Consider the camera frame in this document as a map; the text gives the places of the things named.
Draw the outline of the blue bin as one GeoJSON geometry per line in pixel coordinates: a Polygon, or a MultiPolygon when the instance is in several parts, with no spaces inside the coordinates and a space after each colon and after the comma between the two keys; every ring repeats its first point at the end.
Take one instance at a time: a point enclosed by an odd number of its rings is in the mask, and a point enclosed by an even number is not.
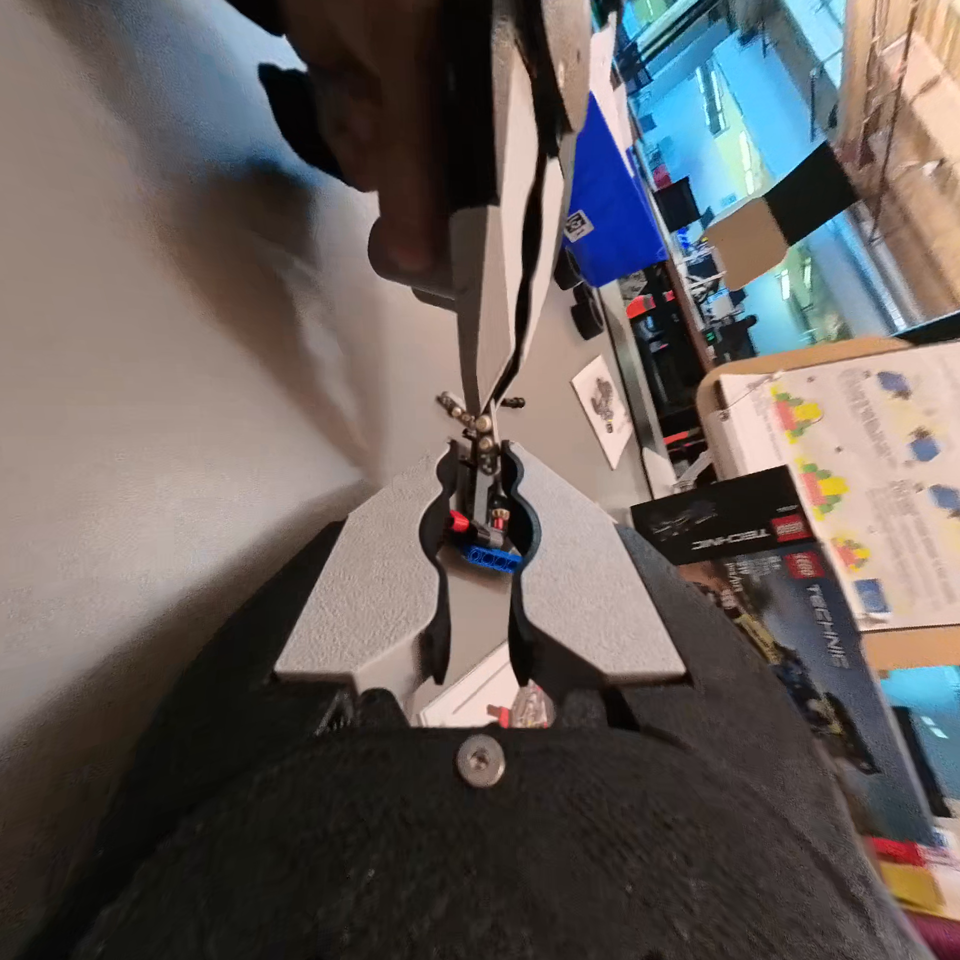
{"type": "Polygon", "coordinates": [[[651,203],[593,93],[574,153],[561,245],[582,280],[601,288],[666,260],[651,203]]]}

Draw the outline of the yellow storage bin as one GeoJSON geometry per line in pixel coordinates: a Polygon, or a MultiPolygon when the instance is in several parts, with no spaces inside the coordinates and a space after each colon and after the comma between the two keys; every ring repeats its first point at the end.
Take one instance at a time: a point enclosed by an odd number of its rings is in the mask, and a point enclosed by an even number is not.
{"type": "Polygon", "coordinates": [[[885,860],[878,862],[878,869],[886,888],[904,909],[931,916],[943,915],[946,901],[928,869],[885,860]]]}

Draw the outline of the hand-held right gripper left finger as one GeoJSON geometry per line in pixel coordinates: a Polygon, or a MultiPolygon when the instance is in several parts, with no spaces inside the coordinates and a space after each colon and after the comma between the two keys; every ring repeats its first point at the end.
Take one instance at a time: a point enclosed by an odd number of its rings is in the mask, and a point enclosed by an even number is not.
{"type": "Polygon", "coordinates": [[[438,560],[457,490],[450,440],[394,476],[342,522],[273,666],[282,682],[387,690],[406,705],[447,677],[450,587],[438,560]]]}

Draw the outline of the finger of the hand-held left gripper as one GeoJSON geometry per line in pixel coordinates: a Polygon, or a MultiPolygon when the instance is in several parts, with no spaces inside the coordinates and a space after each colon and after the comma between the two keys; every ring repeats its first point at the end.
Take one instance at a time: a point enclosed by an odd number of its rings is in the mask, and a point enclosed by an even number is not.
{"type": "Polygon", "coordinates": [[[494,82],[494,200],[455,212],[450,253],[466,410],[481,414],[517,346],[526,211],[538,166],[532,81],[510,66],[494,82]]]}
{"type": "Polygon", "coordinates": [[[513,311],[514,347],[493,390],[494,406],[507,397],[530,352],[554,276],[569,199],[566,190],[558,156],[541,155],[521,232],[521,272],[513,311]]]}

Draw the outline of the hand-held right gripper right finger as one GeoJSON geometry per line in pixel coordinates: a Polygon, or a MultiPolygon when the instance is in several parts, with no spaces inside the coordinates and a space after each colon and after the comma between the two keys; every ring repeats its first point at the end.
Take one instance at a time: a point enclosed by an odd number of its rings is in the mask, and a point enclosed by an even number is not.
{"type": "Polygon", "coordinates": [[[508,647],[522,687],[558,705],[579,690],[687,676],[622,530],[592,499],[517,442],[501,444],[511,576],[508,647]]]}

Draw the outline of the grey thin lego liftarm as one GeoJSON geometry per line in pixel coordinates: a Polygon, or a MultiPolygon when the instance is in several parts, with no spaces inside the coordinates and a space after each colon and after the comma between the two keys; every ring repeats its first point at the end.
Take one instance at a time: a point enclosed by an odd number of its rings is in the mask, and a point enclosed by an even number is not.
{"type": "Polygon", "coordinates": [[[436,402],[460,431],[474,460],[491,461],[498,455],[497,427],[490,410],[472,414],[459,397],[447,390],[436,396],[436,402]]]}

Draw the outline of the white printed sheet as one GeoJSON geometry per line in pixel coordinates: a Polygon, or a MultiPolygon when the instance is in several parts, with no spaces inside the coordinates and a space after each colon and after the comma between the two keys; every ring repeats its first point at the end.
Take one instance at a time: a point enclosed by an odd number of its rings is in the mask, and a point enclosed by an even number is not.
{"type": "Polygon", "coordinates": [[[608,466],[615,471],[634,428],[617,378],[606,358],[596,356],[571,379],[571,386],[608,466]]]}

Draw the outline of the person's left hand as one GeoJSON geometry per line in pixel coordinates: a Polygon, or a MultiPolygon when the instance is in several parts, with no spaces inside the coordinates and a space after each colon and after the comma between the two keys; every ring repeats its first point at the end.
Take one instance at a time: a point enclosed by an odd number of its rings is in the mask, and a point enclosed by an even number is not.
{"type": "Polygon", "coordinates": [[[315,87],[318,126],[348,183],[375,193],[377,243],[394,268],[429,272],[446,244],[440,143],[440,6],[279,2],[315,87]]]}

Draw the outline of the lego chassis assembly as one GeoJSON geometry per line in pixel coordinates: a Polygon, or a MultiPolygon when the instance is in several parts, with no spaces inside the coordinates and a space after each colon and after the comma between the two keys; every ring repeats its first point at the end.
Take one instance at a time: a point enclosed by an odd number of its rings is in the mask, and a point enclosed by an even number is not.
{"type": "Polygon", "coordinates": [[[508,532],[512,506],[502,480],[499,407],[492,401],[484,410],[491,412],[498,438],[498,453],[492,460],[474,460],[466,442],[459,440],[457,485],[450,501],[447,538],[467,563],[511,575],[521,565],[522,554],[508,532]]]}

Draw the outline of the cardboard box printed sheet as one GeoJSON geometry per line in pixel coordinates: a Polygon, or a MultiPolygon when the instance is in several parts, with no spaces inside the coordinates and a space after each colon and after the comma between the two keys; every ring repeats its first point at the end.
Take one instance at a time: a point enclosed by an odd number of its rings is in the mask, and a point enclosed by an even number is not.
{"type": "Polygon", "coordinates": [[[821,343],[717,366],[717,476],[788,469],[870,665],[959,664],[958,341],[821,343]]]}

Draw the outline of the dark toy set box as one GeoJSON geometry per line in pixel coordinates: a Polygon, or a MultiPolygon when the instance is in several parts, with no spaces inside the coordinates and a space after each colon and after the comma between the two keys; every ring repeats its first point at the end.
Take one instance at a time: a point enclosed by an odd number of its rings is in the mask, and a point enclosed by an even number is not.
{"type": "Polygon", "coordinates": [[[935,814],[902,727],[788,467],[642,502],[630,518],[779,679],[860,831],[935,845],[935,814]]]}

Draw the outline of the red storage bin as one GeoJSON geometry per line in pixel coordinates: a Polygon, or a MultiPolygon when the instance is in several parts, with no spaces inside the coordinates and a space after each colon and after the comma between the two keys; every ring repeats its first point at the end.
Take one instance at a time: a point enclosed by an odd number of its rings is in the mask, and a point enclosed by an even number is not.
{"type": "Polygon", "coordinates": [[[918,869],[928,868],[929,849],[927,846],[877,836],[869,836],[867,840],[873,854],[882,863],[918,869]]]}

